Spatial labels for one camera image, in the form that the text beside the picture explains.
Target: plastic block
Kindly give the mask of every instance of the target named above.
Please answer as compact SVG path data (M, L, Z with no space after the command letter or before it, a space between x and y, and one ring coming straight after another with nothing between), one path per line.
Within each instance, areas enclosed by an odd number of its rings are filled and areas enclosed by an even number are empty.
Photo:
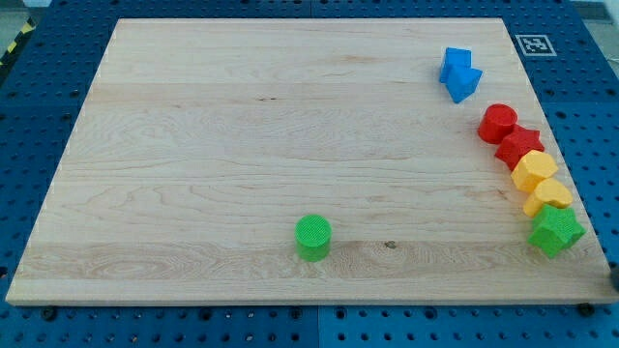
M452 100L459 103L475 93L480 78L482 78L481 70L453 66L447 77L447 90Z
M297 222L295 229L297 253L306 261L320 261L329 254L331 225L326 218L308 215Z
M514 130L503 138L494 155L504 161L510 170L514 170L520 159L531 150L544 150L544 145L540 141L540 131L515 125Z
M471 68L471 51L468 49L447 47L443 56L441 75L438 78L440 83L446 83L447 77L452 66Z
M574 209L558 209L544 204L533 218L533 233L528 242L553 258L559 251L573 246L585 232L576 221Z
M490 144L500 144L501 140L514 130L518 120L517 113L509 106L496 103L486 109L477 134Z
M555 208L567 208L573 201L572 193L565 185L554 178L548 178L535 187L524 202L522 210L532 218L538 214L544 204Z
M531 150L514 168L512 180L517 189L531 193L542 180L550 178L557 170L559 167L551 155Z

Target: wood grain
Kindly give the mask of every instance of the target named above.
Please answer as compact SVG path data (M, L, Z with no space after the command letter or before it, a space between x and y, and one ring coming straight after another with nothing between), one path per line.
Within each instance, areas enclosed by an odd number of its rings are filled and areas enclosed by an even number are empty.
M447 46L484 71L461 104L437 82ZM553 260L476 134L493 102L575 194L588 232ZM318 263L295 253L307 214L334 228ZM7 301L610 303L608 274L500 20L121 19Z

